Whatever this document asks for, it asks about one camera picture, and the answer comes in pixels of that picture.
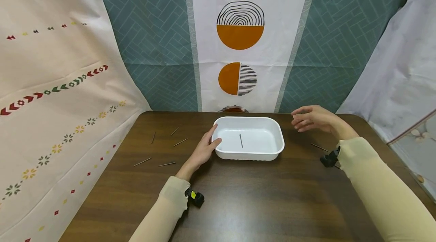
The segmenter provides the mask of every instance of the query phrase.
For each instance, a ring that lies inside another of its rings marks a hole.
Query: wooden table
[[[128,241],[203,133],[224,113],[146,112],[65,231],[61,242]],[[382,241],[344,172],[319,161],[336,145],[319,131],[298,133],[285,114],[278,121],[285,149],[271,162],[228,161],[213,154],[197,171],[192,187],[206,197],[201,209],[190,205],[173,233],[173,242],[345,242]],[[393,151],[357,116],[342,116],[424,202],[436,206]],[[170,134],[179,126],[177,132]],[[154,143],[151,139],[154,132]],[[176,147],[174,144],[188,138]],[[152,157],[137,167],[134,164]],[[157,167],[176,161],[177,164]]]

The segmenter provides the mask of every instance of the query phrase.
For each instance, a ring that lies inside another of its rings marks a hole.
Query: person's right hand
[[[356,138],[359,135],[344,120],[318,105],[303,106],[294,110],[292,125],[298,132],[313,128],[332,133],[338,140]]]

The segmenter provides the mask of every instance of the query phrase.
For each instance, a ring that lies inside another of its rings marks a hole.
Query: white curtain
[[[57,241],[150,107],[102,0],[0,2],[0,241]]]
[[[407,0],[338,113],[366,119],[436,198],[436,0]]]

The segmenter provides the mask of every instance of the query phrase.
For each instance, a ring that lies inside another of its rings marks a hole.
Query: fingers
[[[217,146],[218,146],[219,144],[221,144],[222,141],[223,141],[223,139],[221,139],[221,138],[218,138],[218,139],[216,139],[215,141],[213,141],[213,142],[209,145],[209,149],[210,149],[210,151],[213,151],[215,148],[217,148]]]
[[[300,128],[302,128],[302,127],[304,127],[306,125],[310,125],[310,124],[313,124],[313,122],[310,121],[310,120],[303,120],[303,121],[301,121],[301,122],[299,122],[298,124],[295,125],[295,129],[299,130]]]
[[[307,131],[307,130],[312,130],[312,129],[314,129],[314,128],[316,128],[316,125],[315,125],[315,124],[310,124],[310,125],[306,125],[306,126],[300,128],[300,129],[298,130],[298,132],[305,132],[305,131]]]
[[[291,112],[291,115],[299,114],[299,113],[305,113],[305,112],[311,112],[313,110],[314,105],[309,106],[302,106],[301,108],[297,108],[293,112]]]
[[[295,114],[292,117],[295,120],[304,120],[304,119],[310,119],[310,116],[312,116],[312,113],[300,113],[300,114]]]
[[[298,124],[299,122],[301,122],[302,120],[296,120],[296,119],[293,119],[292,121],[291,121],[291,124],[292,125],[296,125],[296,124]]]
[[[213,132],[218,127],[218,124],[213,125],[213,127],[204,134],[203,138],[201,138],[200,142],[204,142],[204,144],[209,144],[209,140],[212,137]]]

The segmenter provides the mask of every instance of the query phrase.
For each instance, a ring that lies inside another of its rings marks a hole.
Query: curtain
[[[436,199],[436,0],[407,0],[338,113],[362,116]]]
[[[401,0],[103,1],[153,110],[289,113],[339,108]]]
[[[0,1],[0,241],[57,241],[150,107],[102,0]]]

